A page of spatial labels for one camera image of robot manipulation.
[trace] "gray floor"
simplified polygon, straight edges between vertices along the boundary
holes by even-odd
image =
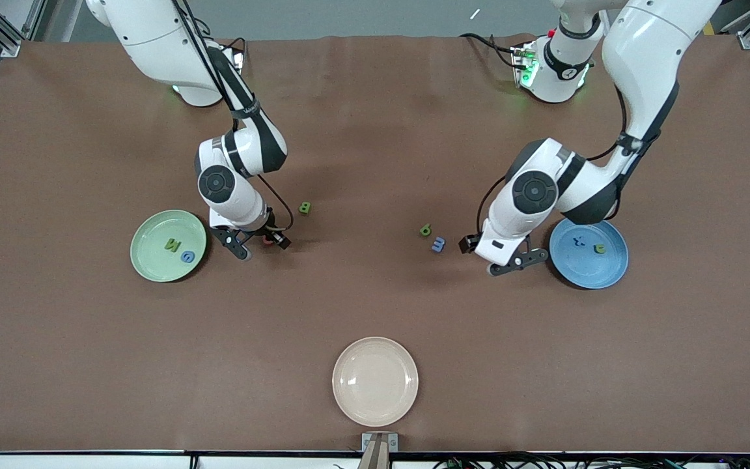
[[[50,0],[42,38],[113,42],[112,30],[96,21],[83,0]],[[191,1],[194,13],[218,38],[310,39],[322,36],[507,36],[541,35],[557,23],[548,0],[226,0]],[[750,0],[723,5],[712,23],[721,27],[750,8]],[[479,9],[473,18],[470,17]]]

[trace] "brown tabletop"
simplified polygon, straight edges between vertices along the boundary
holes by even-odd
[[[156,284],[129,242],[160,210],[206,220],[193,155],[226,109],[183,104],[119,45],[24,44],[0,66],[0,450],[357,448],[331,369],[383,335],[419,366],[388,427],[405,450],[750,451],[750,51],[688,51],[604,291],[458,251],[525,143],[591,155],[620,128],[602,66],[557,105],[510,74],[466,39],[250,44],[290,149],[268,179],[312,213],[286,252],[216,245]]]

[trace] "beige plate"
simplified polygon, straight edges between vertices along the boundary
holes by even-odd
[[[346,347],[337,358],[331,388],[346,416],[366,427],[383,427],[413,406],[419,370],[398,342],[367,337]]]

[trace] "blue plate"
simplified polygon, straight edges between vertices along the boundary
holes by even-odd
[[[596,246],[602,246],[604,253],[598,253]],[[551,232],[548,253],[562,276],[592,290],[615,285],[629,265],[627,243],[608,221],[575,225],[563,220]]]

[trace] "green plate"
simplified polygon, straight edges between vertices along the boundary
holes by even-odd
[[[196,216],[184,210],[166,210],[137,229],[129,257],[144,279],[171,282],[193,271],[207,246],[208,232]]]

